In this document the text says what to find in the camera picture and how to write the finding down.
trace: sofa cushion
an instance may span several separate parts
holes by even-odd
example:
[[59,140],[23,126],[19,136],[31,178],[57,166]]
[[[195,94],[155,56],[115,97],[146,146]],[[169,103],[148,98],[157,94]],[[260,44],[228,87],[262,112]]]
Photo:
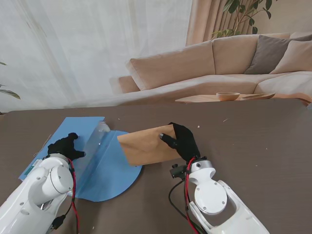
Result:
[[291,41],[271,74],[296,71],[312,72],[312,41]]
[[285,75],[287,73],[281,73],[281,74],[261,74],[261,75],[246,75],[246,74],[230,74],[230,75],[226,75],[229,77],[235,77],[235,78],[239,78],[239,79],[243,79],[245,81],[251,81],[254,82],[256,84],[267,80],[267,79],[272,79],[275,77],[279,77],[282,75]]
[[283,58],[289,42],[312,40],[312,35],[295,39],[277,39],[260,35],[256,53],[245,74],[268,74],[275,69]]
[[131,76],[113,77],[109,80],[114,94],[126,94],[140,91]]
[[[289,33],[267,34],[268,37],[289,38]],[[213,40],[215,73],[243,74],[250,66],[259,35],[241,35]]]
[[303,93],[312,96],[312,72],[293,72],[265,80],[257,85],[254,93]]
[[214,95],[217,92],[238,92],[252,94],[256,84],[237,78],[209,75],[193,78],[174,84],[168,84],[151,90],[145,90],[127,94],[127,104],[154,104],[174,102],[179,98],[185,98],[200,94]]
[[305,37],[305,36],[308,36],[308,35],[311,35],[312,32],[295,32],[295,33],[292,33],[290,38],[300,38],[300,37]]
[[151,57],[132,58],[127,68],[140,90],[215,74],[212,42]]

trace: brown paper envelope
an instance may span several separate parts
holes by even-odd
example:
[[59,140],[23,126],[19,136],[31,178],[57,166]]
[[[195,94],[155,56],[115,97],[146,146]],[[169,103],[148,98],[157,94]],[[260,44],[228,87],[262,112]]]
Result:
[[176,137],[172,125],[161,126],[118,136],[118,141],[130,165],[138,166],[180,158],[159,138],[160,133]]

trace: white curtain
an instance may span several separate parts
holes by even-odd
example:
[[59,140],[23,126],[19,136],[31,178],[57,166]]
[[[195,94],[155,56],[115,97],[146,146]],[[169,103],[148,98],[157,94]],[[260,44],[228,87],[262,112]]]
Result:
[[111,97],[125,62],[185,46],[192,0],[2,0],[0,111]]

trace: sofa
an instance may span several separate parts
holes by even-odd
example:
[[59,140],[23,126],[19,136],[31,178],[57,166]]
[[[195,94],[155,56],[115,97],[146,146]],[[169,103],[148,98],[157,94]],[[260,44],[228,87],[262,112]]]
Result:
[[[312,34],[267,34],[289,39]],[[280,74],[245,75],[257,48],[259,35],[219,38],[181,50],[127,64],[131,76],[110,80],[116,104],[154,104],[174,102],[194,95],[217,92],[241,94],[305,94],[312,96],[312,70]]]

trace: beige curtain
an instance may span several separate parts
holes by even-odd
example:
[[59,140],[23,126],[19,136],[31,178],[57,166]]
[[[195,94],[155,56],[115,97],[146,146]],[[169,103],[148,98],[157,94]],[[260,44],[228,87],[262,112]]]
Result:
[[[193,45],[211,40],[212,33],[219,30],[232,29],[236,14],[223,12],[227,0],[193,0],[186,45]],[[249,0],[242,0],[246,8]],[[240,24],[238,31],[249,34],[251,28],[248,20]]]

